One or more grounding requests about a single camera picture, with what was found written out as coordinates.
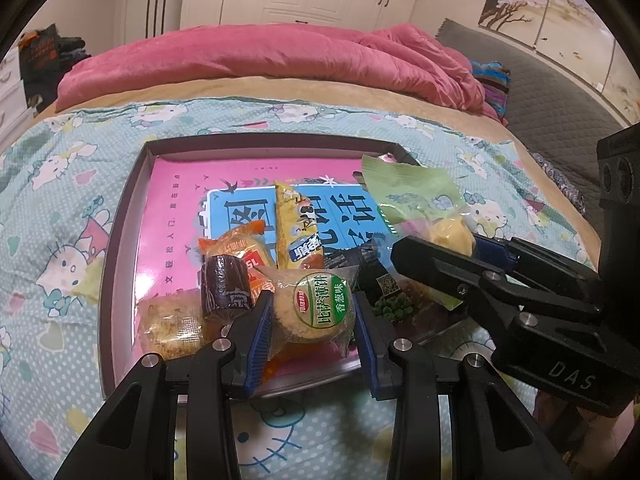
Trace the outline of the person's hand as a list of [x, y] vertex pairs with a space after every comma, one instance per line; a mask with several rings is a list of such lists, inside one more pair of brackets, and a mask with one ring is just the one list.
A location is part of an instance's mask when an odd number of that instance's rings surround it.
[[610, 466], [634, 429], [634, 402], [623, 413], [605, 417], [576, 408], [539, 390], [534, 419], [561, 455], [574, 479], [597, 479]]

